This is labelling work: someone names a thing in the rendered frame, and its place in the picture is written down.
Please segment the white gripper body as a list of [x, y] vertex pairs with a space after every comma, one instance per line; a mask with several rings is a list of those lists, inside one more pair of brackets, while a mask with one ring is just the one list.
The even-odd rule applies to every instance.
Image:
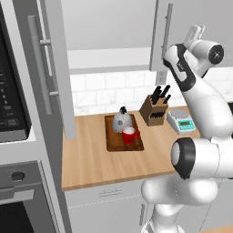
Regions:
[[199, 26], [199, 25], [192, 25], [189, 30], [188, 30], [188, 33], [187, 33], [187, 36], [185, 38], [185, 41], [184, 41], [184, 46], [186, 48], [190, 48], [191, 45], [198, 39], [201, 38], [201, 36], [203, 35], [205, 31], [205, 27], [202, 25], [202, 26]]

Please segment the grey upper cabinet door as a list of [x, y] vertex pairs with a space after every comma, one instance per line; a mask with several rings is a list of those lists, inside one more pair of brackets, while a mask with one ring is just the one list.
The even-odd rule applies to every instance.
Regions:
[[32, 39], [27, 20], [29, 15], [36, 17], [39, 38], [51, 42], [50, 46], [41, 46], [48, 90], [58, 92], [56, 100], [66, 139], [76, 138], [61, 0], [13, 0], [13, 6], [17, 20], [23, 19], [21, 26], [27, 29], [31, 44]]
[[183, 43], [192, 25], [205, 26], [202, 39], [220, 43], [224, 58], [219, 66], [233, 66], [233, 0], [157, 0], [149, 68], [163, 71], [162, 45], [168, 4], [173, 4], [167, 47]]

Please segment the white upper cabinet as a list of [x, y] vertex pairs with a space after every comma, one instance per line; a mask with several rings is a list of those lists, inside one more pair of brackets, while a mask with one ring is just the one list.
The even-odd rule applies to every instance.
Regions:
[[61, 0], [72, 75], [148, 70], [156, 0]]

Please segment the red mug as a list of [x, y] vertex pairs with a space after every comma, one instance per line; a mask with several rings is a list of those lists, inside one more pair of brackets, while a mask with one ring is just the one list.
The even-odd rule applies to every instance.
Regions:
[[131, 145], [139, 137], [140, 132], [133, 127], [124, 127], [122, 130], [122, 138], [126, 145]]

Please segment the brown wooden tray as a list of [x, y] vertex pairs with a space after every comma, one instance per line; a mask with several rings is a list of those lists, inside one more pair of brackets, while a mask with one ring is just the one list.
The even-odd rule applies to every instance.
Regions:
[[106, 150], [108, 152], [118, 151], [143, 151], [144, 145], [141, 137], [136, 138], [131, 145], [124, 143], [121, 133], [117, 133], [112, 128], [114, 116], [105, 116], [106, 127]]

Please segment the white lower cabinet door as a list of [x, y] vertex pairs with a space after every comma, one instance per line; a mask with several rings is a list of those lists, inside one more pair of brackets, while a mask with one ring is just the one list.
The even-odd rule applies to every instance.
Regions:
[[[141, 204], [145, 204], [139, 226]], [[151, 206], [142, 198], [128, 197], [69, 208], [72, 233], [141, 233]]]

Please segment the white kitchen scale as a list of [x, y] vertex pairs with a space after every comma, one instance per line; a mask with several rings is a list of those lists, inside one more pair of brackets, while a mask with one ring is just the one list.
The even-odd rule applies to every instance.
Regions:
[[167, 122], [179, 135], [192, 133], [196, 129], [191, 116], [187, 113], [187, 111], [182, 109], [168, 111]]

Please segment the brown wooden knife block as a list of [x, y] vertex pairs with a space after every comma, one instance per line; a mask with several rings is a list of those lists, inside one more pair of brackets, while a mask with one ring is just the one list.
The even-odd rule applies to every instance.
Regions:
[[165, 98], [159, 98], [154, 105], [151, 96], [148, 95], [142, 107], [139, 109], [140, 115], [149, 127], [164, 124], [168, 104], [164, 104]]

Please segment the black microwave oven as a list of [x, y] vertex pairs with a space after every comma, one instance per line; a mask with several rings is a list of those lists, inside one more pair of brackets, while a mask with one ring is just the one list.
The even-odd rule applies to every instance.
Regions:
[[27, 140], [31, 119], [0, 3], [0, 143]]

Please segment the white drawer front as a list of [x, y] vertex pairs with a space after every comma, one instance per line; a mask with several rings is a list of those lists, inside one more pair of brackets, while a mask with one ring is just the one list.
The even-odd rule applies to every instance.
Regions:
[[[67, 191], [66, 204], [68, 208], [81, 207], [88, 204], [101, 203], [108, 200], [128, 198], [128, 197], [138, 197], [141, 195], [141, 186], [144, 179], [127, 181], [122, 183], [98, 186], [98, 187], [88, 187], [83, 189], [76, 189], [72, 191]], [[103, 190], [122, 190], [123, 193], [117, 196], [100, 198], [99, 193]]]

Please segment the black oven knob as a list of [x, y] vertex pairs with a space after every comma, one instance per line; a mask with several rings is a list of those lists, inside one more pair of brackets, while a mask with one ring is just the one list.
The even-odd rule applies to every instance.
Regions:
[[25, 173], [23, 171], [16, 171], [11, 175], [14, 182], [21, 182], [25, 178]]

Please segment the grey oven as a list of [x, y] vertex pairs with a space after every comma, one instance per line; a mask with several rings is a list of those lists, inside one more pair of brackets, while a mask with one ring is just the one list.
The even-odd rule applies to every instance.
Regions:
[[[23, 171], [25, 178], [14, 182], [11, 175]], [[15, 192], [33, 189], [32, 200], [0, 205], [0, 233], [58, 233], [38, 162], [23, 162], [0, 166], [0, 200]]]

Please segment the white wall outlet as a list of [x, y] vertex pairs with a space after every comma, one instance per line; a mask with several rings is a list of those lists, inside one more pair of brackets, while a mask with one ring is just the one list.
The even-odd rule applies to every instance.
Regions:
[[156, 84], [164, 85], [167, 82], [167, 71], [157, 71]]

